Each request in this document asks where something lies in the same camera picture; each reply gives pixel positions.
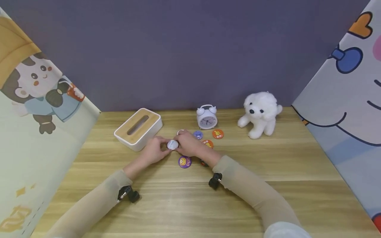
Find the cartoon hat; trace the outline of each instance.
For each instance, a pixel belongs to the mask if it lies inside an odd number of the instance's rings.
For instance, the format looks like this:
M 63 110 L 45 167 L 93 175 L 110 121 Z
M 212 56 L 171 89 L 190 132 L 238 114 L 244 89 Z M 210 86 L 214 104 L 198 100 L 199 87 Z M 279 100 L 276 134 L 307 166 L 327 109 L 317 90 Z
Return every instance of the cartoon hat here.
M 41 50 L 9 18 L 0 17 L 0 89 L 23 60 Z

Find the stuffed toy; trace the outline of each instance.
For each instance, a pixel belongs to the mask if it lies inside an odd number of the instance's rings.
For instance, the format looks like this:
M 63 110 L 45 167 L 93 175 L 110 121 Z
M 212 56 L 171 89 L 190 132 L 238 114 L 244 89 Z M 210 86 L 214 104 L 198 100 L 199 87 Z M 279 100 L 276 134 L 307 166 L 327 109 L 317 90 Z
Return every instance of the stuffed toy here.
M 275 117 L 281 113 L 283 107 L 269 92 L 253 93 L 247 96 L 243 104 L 246 114 L 238 120 L 238 126 L 244 127 L 249 122 L 254 128 L 249 132 L 251 139 L 258 139 L 262 133 L 271 136 L 275 128 Z

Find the round badge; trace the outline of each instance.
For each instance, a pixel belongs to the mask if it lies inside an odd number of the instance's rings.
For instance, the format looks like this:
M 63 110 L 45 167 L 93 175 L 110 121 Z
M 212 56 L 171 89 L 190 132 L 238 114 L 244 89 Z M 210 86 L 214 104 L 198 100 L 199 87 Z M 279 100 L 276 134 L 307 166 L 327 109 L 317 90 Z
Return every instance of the round badge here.
M 177 147 L 179 147 L 179 142 L 175 140 L 170 140 L 167 144 L 167 148 L 170 150 L 175 150 Z
M 192 164 L 192 160 L 189 158 L 189 157 L 186 157 L 186 156 L 181 156 L 179 158 L 179 165 L 181 168 L 189 168 Z
M 216 139 L 222 139 L 222 137 L 224 137 L 224 132 L 220 129 L 214 129 L 212 135 Z
M 213 149 L 213 147 L 214 147 L 213 142 L 211 140 L 204 140 L 204 141 L 202 141 L 202 143 L 209 146 L 209 148 Z
M 204 167 L 209 167 L 209 165 L 207 163 L 205 163 L 205 161 L 203 161 L 203 160 L 201 160 L 201 165 Z
M 196 137 L 198 140 L 201 140 L 204 134 L 201 131 L 195 131 L 193 132 L 194 137 Z

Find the black wrist strap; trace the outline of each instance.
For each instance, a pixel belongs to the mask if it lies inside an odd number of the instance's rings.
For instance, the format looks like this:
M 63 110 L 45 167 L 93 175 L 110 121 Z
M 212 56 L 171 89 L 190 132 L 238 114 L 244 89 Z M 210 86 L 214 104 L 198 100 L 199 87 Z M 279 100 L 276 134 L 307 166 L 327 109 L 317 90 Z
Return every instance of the black wrist strap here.
M 140 198 L 140 194 L 137 192 L 137 191 L 134 191 L 131 187 L 131 185 L 129 186 L 124 186 L 122 187 L 120 190 L 119 190 L 119 193 L 118 193 L 118 200 L 122 200 L 124 197 L 128 197 L 128 199 L 130 200 L 130 202 L 134 203 L 136 202 L 137 200 L 139 200 Z
M 213 177 L 209 180 L 209 186 L 216 190 L 221 182 L 222 174 L 214 173 Z

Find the beige sleeve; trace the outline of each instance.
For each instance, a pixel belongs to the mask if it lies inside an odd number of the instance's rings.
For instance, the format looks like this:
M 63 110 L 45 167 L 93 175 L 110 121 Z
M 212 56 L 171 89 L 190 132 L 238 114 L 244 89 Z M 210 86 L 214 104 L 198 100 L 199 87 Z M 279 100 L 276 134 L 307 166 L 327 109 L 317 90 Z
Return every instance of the beige sleeve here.
M 45 238 L 80 238 L 118 203 L 119 190 L 132 181 L 123 170 L 116 171 L 70 208 Z
M 235 160 L 223 156 L 213 172 L 222 174 L 221 184 L 259 213 L 265 230 L 276 222 L 289 222 L 301 227 L 287 201 L 263 179 Z

